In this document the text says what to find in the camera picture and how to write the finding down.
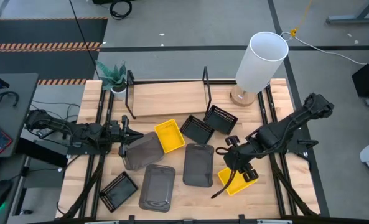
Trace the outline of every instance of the yellow tray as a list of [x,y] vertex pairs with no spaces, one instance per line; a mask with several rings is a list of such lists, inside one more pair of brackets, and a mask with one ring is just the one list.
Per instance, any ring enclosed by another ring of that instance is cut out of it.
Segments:
[[[228,178],[230,178],[231,169],[226,167],[225,169],[219,171],[217,175],[219,176],[220,181],[223,185],[226,185]],[[229,196],[233,196],[238,192],[242,191],[243,189],[247,188],[249,185],[256,183],[256,180],[252,180],[250,182],[246,182],[242,174],[237,172],[234,176],[233,181],[231,182],[230,186],[226,188],[227,193]]]
[[171,152],[185,145],[182,133],[174,119],[155,126],[162,148],[165,153]]

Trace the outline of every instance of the gray floor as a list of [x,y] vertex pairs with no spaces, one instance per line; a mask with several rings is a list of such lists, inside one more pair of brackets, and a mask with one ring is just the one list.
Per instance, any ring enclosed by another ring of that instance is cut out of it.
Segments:
[[[329,26],[329,15],[353,14],[368,0],[314,1],[298,37],[313,45],[369,45],[369,24]],[[274,0],[279,23],[289,31],[297,26],[305,0]],[[109,17],[91,1],[73,0],[78,17]],[[10,0],[2,18],[73,17],[66,0]],[[132,14],[122,21],[108,20],[103,47],[246,45],[260,31],[273,31],[267,1],[259,0],[136,0]],[[292,40],[289,45],[300,45]],[[99,61],[112,66],[125,62],[136,78],[199,78],[204,65],[210,78],[233,78],[244,51],[175,51],[100,53]],[[369,51],[340,52],[369,62]],[[320,52],[290,52],[301,98],[323,94],[335,104],[331,118],[309,123],[322,185],[332,217],[369,219],[369,170],[359,160],[369,144],[369,108],[357,97],[352,74],[361,66]],[[275,77],[286,78],[283,65]],[[82,86],[40,86],[36,100],[79,103]],[[65,116],[66,106],[42,105]],[[40,206],[37,197],[48,195]],[[9,223],[50,220],[55,214],[58,189],[34,189],[25,201],[32,216]]]

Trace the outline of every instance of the white cable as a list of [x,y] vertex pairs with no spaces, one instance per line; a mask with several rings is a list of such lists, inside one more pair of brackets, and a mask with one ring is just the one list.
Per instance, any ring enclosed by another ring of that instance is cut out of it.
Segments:
[[[283,34],[289,34],[289,35],[291,36],[291,34],[290,34],[289,32],[282,32],[281,36],[282,36]],[[357,61],[355,61],[355,60],[353,60],[353,59],[351,59],[351,58],[348,58],[348,57],[346,57],[346,56],[344,56],[344,55],[341,55],[341,54],[338,54],[338,53],[335,53],[335,52],[327,52],[327,51],[321,50],[321,49],[319,49],[319,48],[317,48],[317,47],[314,47],[314,46],[313,46],[313,45],[311,45],[311,44],[308,44],[308,43],[304,42],[303,40],[301,40],[301,39],[299,39],[299,38],[297,38],[297,37],[294,37],[294,38],[295,38],[296,40],[298,40],[300,43],[302,43],[302,44],[304,44],[304,45],[307,45],[307,46],[309,46],[309,47],[312,47],[313,49],[316,49],[316,50],[318,50],[318,51],[321,51],[322,53],[338,55],[338,56],[341,56],[341,57],[343,57],[343,58],[345,58],[345,59],[347,59],[347,60],[349,60],[349,61],[351,61],[351,62],[354,62],[354,63],[356,63],[356,64],[359,64],[359,65],[366,65],[366,64],[369,64],[369,63],[361,63],[361,62],[357,62]]]

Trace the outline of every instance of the lamp shade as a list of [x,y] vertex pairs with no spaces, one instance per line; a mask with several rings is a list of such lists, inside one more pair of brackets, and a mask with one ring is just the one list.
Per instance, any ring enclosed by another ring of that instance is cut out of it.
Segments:
[[235,76],[237,85],[250,93],[263,90],[288,55],[288,50],[286,41],[272,32],[252,36]]

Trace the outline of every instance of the wooden lamp base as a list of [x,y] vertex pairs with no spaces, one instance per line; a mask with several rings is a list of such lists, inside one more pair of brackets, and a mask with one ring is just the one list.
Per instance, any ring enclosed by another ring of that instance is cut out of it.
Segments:
[[237,106],[249,106],[256,99],[256,93],[248,93],[235,85],[231,90],[230,98]]

